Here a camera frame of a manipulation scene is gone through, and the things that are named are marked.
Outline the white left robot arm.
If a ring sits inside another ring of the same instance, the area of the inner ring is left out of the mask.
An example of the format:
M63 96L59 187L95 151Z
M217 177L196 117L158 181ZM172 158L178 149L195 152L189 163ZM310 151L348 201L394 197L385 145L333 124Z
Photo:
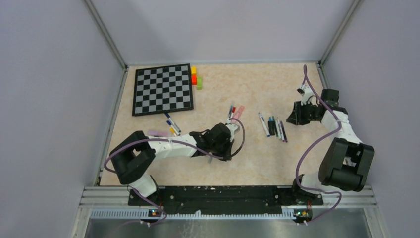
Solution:
M147 174L153 161L179 156L231 160L234 136L239 130L236 124L218 123L212 129L175 137L148 137L136 131L111 151L109 161L120 184L136 189L144 203L153 205L159 197L158 186Z

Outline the green transparent pen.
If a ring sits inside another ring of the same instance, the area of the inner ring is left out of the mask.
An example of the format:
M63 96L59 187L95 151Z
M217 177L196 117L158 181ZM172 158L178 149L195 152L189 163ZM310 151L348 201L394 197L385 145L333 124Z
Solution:
M270 120L272 122L271 123L272 130L274 131L276 137L279 137L277 126L276 126L276 119L275 119L275 117L274 116L271 116L270 117Z

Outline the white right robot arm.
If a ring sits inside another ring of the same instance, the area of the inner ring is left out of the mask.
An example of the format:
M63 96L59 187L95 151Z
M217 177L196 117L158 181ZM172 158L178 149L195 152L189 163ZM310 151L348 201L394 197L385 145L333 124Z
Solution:
M375 150L355 135L347 110L339 106L339 91L324 89L315 104L312 99L316 95L309 86L301 86L297 91L302 99L294 103L286 121L294 125L319 121L328 130L331 144L317 173L300 174L294 179L290 191L292 201L304 204L322 191L361 191Z

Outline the black blue highlighter marker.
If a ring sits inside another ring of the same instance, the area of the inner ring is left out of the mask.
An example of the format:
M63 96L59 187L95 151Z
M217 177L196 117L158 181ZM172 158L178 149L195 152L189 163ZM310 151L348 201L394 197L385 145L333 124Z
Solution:
M268 130L271 136L276 136L275 121L273 120L272 117L269 117L269 120L268 120Z

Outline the white pen blue cap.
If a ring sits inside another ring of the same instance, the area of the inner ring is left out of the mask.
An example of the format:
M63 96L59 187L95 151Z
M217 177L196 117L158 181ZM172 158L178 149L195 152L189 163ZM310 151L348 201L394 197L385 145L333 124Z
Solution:
M269 132L269 130L268 130L266 124L265 124L265 120L264 120L264 118L263 118L263 116L260 112L258 112L258 116L259 116L260 122L262 124L263 130L264 130L266 136L270 137L270 132Z

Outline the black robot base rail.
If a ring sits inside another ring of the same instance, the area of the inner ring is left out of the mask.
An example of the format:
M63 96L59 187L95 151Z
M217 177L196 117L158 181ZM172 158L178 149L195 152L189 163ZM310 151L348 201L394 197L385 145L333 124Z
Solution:
M320 195L303 195L292 186L165 186L148 200L169 215L280 214L284 206L323 205Z

